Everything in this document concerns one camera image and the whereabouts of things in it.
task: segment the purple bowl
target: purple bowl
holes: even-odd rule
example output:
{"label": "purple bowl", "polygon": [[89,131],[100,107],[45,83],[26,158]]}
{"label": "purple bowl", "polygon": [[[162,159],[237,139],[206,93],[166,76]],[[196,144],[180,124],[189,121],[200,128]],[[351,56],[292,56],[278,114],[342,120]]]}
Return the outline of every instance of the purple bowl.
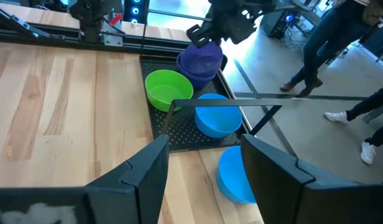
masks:
{"label": "purple bowl", "polygon": [[203,88],[216,75],[215,73],[211,77],[197,77],[191,74],[186,69],[184,69],[182,65],[179,64],[179,61],[181,61],[181,59],[182,59],[182,54],[179,54],[177,57],[177,72],[184,75],[191,82],[191,84],[193,85],[193,88],[196,88],[196,89]]}
{"label": "purple bowl", "polygon": [[183,53],[180,64],[194,76],[211,77],[222,64],[223,52],[214,42],[209,42],[202,48],[190,45]]}

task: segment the bowl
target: bowl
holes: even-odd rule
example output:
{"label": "bowl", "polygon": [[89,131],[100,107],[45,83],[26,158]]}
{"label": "bowl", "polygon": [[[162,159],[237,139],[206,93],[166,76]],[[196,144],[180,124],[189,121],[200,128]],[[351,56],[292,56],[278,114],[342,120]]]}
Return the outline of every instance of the bowl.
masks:
{"label": "bowl", "polygon": [[178,99],[190,99],[193,86],[190,81],[171,70],[157,70],[150,73],[145,80],[147,98],[158,110],[168,112],[171,102]]}
{"label": "bowl", "polygon": [[240,146],[222,153],[216,173],[216,183],[222,194],[234,203],[256,203],[247,179]]}
{"label": "bowl", "polygon": [[223,52],[214,42],[202,46],[189,45],[183,52],[180,65],[197,77],[211,77],[222,64]]}
{"label": "bowl", "polygon": [[181,73],[182,75],[184,75],[190,81],[193,87],[196,89],[203,88],[216,75],[216,72],[215,72],[210,77],[197,77],[182,67],[182,65],[179,63],[181,59],[182,59],[182,54],[179,54],[177,57],[177,71]]}
{"label": "bowl", "polygon": [[[198,99],[227,99],[216,93],[206,93]],[[240,128],[242,116],[237,106],[199,106],[195,108],[197,128],[211,138],[224,138]]]}

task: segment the person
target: person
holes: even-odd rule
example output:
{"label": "person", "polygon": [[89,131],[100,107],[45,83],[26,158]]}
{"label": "person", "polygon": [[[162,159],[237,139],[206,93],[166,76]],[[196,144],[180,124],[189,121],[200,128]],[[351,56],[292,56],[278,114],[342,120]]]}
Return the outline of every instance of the person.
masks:
{"label": "person", "polygon": [[[340,113],[324,113],[324,116],[334,122],[347,124],[357,116],[370,112],[383,105],[383,88],[371,95],[366,100],[358,103],[353,109]],[[367,165],[371,165],[376,155],[376,148],[383,144],[383,127],[374,133],[371,138],[367,138],[361,144],[361,160]]]}
{"label": "person", "polygon": [[317,78],[318,68],[351,42],[362,37],[383,16],[383,0],[334,0],[340,2],[331,8],[310,34],[303,48],[303,67],[292,79],[280,87],[288,92],[305,81],[299,97],[308,96],[322,86]]}

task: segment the jeans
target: jeans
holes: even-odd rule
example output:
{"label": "jeans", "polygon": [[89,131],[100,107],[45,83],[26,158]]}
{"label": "jeans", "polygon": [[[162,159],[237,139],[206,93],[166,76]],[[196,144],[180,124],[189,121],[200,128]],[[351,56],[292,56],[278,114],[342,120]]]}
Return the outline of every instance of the jeans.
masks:
{"label": "jeans", "polygon": [[[364,114],[374,109],[377,109],[382,105],[383,105],[383,88],[378,90],[376,93],[371,95],[366,100],[354,106],[353,109],[346,111],[348,121],[353,120],[360,114]],[[365,141],[375,146],[381,146],[383,144],[383,127],[381,127],[378,131],[376,131],[371,138],[367,138]]]}
{"label": "jeans", "polygon": [[332,8],[310,34],[303,48],[303,68],[291,79],[293,84],[305,80],[306,85],[317,81],[318,68],[351,42],[362,37],[370,26],[363,23],[364,6],[346,0],[340,7]]}

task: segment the white sneaker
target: white sneaker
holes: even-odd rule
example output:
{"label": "white sneaker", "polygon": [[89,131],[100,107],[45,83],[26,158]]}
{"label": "white sneaker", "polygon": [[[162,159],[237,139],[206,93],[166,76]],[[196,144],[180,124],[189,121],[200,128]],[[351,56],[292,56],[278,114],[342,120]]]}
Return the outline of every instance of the white sneaker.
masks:
{"label": "white sneaker", "polygon": [[340,112],[340,113],[325,112],[324,117],[326,117],[329,121],[332,121],[332,122],[339,122],[343,124],[349,123],[346,116],[346,112]]}
{"label": "white sneaker", "polygon": [[361,143],[360,158],[365,164],[371,165],[375,155],[376,155],[375,146],[370,145],[368,142]]}

